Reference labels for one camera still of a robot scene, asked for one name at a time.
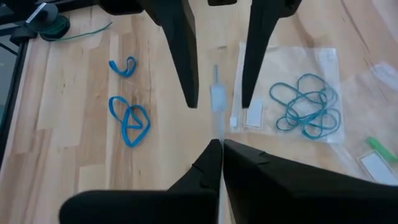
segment small plastic bag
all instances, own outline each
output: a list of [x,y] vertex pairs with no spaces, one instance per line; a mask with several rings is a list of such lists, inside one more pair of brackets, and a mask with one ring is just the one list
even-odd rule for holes
[[245,50],[246,44],[240,43],[229,119],[231,132],[255,132],[323,142],[344,140],[335,49],[269,47],[251,105],[244,110],[241,98]]
[[346,139],[332,148],[351,175],[398,185],[398,72],[379,63],[341,89]]

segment rubber band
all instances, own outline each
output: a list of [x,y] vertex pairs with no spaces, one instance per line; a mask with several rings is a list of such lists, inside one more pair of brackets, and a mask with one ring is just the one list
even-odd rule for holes
[[[323,84],[323,88],[319,91],[300,91],[300,82],[305,78],[315,78]],[[277,99],[272,91],[275,87],[285,87],[290,91],[293,91],[296,97],[290,100],[288,103],[284,103]],[[271,99],[276,101],[278,104],[285,107],[284,115],[277,119],[275,126],[279,131],[291,131],[295,128],[300,128],[301,133],[309,139],[316,140],[335,133],[341,126],[341,113],[334,109],[334,105],[338,101],[338,95],[335,89],[333,89],[324,79],[314,74],[304,74],[296,82],[296,87],[288,85],[286,83],[275,83],[269,89],[269,96]],[[306,114],[303,116],[299,115],[294,109],[296,102],[300,100],[306,100],[309,103],[319,107],[314,113]],[[329,126],[324,125],[324,119],[330,118],[332,121]],[[287,124],[287,128],[281,128],[280,122],[284,121]],[[318,134],[310,134],[307,129],[314,128],[319,130]]]
[[[114,111],[114,107],[113,107],[114,100],[118,100],[127,106],[127,108],[124,112],[123,119],[118,118],[117,114]],[[150,129],[150,119],[149,119],[149,116],[148,116],[146,110],[144,109],[144,107],[142,107],[141,105],[130,105],[121,96],[111,97],[108,101],[108,106],[109,106],[109,111],[111,112],[111,115],[116,120],[118,120],[119,123],[121,124],[121,133],[122,133],[122,137],[123,137],[123,140],[126,143],[126,145],[128,147],[136,147],[145,138],[146,134],[148,133],[148,131]],[[147,120],[147,125],[145,127],[144,127],[143,122],[134,114],[133,109],[135,109],[135,108],[139,109],[142,112],[142,114],[144,115],[145,119]],[[133,124],[133,125],[128,124],[129,120],[130,120],[130,116],[133,119],[133,121],[135,121],[137,124]],[[137,138],[135,138],[135,140],[131,141],[127,134],[128,129],[142,129],[142,132],[138,135]]]
[[125,70],[123,70],[123,71],[120,71],[118,69],[118,66],[116,65],[116,63],[114,61],[112,61],[112,60],[109,61],[109,67],[114,72],[116,72],[118,75],[120,75],[120,76],[122,76],[124,78],[130,77],[134,73],[134,71],[136,70],[137,61],[136,61],[136,59],[133,56],[129,56],[126,59],[126,65],[127,65],[127,68]]

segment cable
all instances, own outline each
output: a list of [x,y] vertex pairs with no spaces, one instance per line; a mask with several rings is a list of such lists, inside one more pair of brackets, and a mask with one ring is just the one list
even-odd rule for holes
[[111,24],[112,24],[112,22],[110,22],[108,25],[104,26],[103,28],[100,28],[100,29],[95,30],[93,32],[87,32],[87,33],[84,33],[84,34],[79,34],[79,35],[74,35],[74,36],[71,36],[71,37],[64,37],[64,38],[51,38],[51,36],[54,36],[54,35],[57,35],[57,34],[61,33],[62,30],[64,30],[67,26],[70,25],[69,19],[66,18],[63,15],[58,15],[57,18],[54,20],[54,22],[51,23],[48,27],[46,27],[44,29],[35,28],[35,27],[32,27],[32,26],[30,26],[28,24],[26,24],[26,26],[27,26],[28,29],[39,33],[41,38],[43,38],[46,41],[63,41],[63,40],[76,39],[78,37],[83,37],[85,35],[91,35],[91,34],[99,33],[101,31],[106,30]]

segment wooden surface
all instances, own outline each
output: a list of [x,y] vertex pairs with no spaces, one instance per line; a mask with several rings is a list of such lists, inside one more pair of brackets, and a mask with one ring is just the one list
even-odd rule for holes
[[[185,104],[163,30],[145,13],[114,17],[99,7],[80,9],[66,13],[72,24],[67,35],[114,23],[105,32],[78,40],[31,40],[0,172],[0,223],[57,223],[61,204],[78,192],[167,189],[190,168],[214,137],[209,58],[222,56],[220,75],[231,106],[239,42],[246,39],[250,9],[243,0],[224,7],[190,3],[200,72],[196,110]],[[398,68],[397,42],[371,0],[305,0],[296,15],[279,21],[270,44],[335,47],[341,81],[380,61]],[[108,60],[122,65],[129,55],[139,61],[132,77],[109,71]],[[119,124],[108,112],[108,98],[114,95],[149,112],[152,129],[135,149],[124,145]],[[346,172],[322,143],[258,134],[227,138]],[[225,217],[230,222],[228,209]]]

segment wooden table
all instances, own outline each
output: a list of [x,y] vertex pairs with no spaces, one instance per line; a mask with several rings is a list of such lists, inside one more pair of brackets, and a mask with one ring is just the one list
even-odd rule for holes
[[[250,9],[249,1],[223,7],[190,3],[200,71],[195,110],[185,104],[161,27],[146,13],[116,17],[99,7],[80,9],[66,13],[72,23],[67,35],[114,23],[105,32],[78,40],[30,41],[0,174],[1,223],[57,223],[61,204],[78,192],[167,189],[190,168],[215,136],[208,56],[221,49],[220,72],[231,106],[239,42],[246,39]],[[371,0],[304,0],[296,15],[279,21],[270,44],[335,47],[341,81],[380,61],[398,67],[397,42]],[[109,71],[109,60],[121,65],[129,55],[139,61],[132,77]],[[149,135],[134,149],[124,145],[119,124],[108,112],[108,98],[114,95],[144,105],[152,120]],[[346,172],[326,144],[258,134],[227,138]]]

